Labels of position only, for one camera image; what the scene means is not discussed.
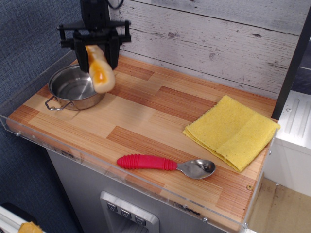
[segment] spoon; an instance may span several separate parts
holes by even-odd
[[[153,155],[131,154],[117,160],[117,164],[123,168],[139,169],[152,168],[162,170],[179,170],[193,179],[202,179],[210,176],[215,171],[215,164],[209,160],[190,160],[178,164],[173,160]]]

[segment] yellow sponge cloth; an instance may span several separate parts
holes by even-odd
[[[241,172],[270,142],[276,129],[280,125],[271,119],[223,96],[183,134]]]

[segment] wooden floor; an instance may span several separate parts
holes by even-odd
[[[248,227],[257,233],[311,233],[311,197],[263,179]]]

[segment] stainless steel pot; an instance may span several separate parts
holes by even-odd
[[[56,72],[49,81],[49,90],[53,94],[45,105],[49,110],[83,110],[99,103],[105,93],[94,91],[88,73],[80,70],[79,65],[71,65]],[[60,108],[50,107],[49,101],[56,99]]]

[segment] white wooden wall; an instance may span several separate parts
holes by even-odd
[[[310,0],[124,0],[121,54],[277,99]]]

